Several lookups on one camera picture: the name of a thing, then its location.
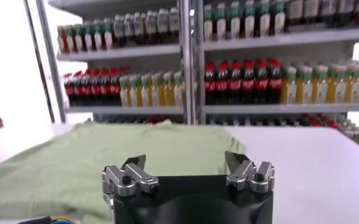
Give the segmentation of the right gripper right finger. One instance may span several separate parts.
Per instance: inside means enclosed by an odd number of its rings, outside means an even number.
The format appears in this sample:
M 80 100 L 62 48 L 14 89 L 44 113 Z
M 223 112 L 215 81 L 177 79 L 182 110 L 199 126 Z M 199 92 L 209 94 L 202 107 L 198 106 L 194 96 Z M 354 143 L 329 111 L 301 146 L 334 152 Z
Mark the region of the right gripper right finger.
M 225 151 L 225 160 L 230 174 L 226 176 L 226 186 L 231 192 L 249 190 L 256 194 L 274 191 L 275 168 L 263 161 L 259 166 L 246 155 Z

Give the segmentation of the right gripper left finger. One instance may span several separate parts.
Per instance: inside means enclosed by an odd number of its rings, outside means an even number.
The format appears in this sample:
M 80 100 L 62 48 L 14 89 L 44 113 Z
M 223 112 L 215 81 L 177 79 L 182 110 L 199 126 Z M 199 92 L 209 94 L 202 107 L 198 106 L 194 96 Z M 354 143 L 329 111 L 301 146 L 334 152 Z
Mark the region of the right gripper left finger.
M 132 197 L 138 191 L 154 195 L 159 190 L 156 176 L 144 171 L 146 155 L 127 158 L 121 167 L 105 166 L 101 172 L 102 190 L 105 195 Z

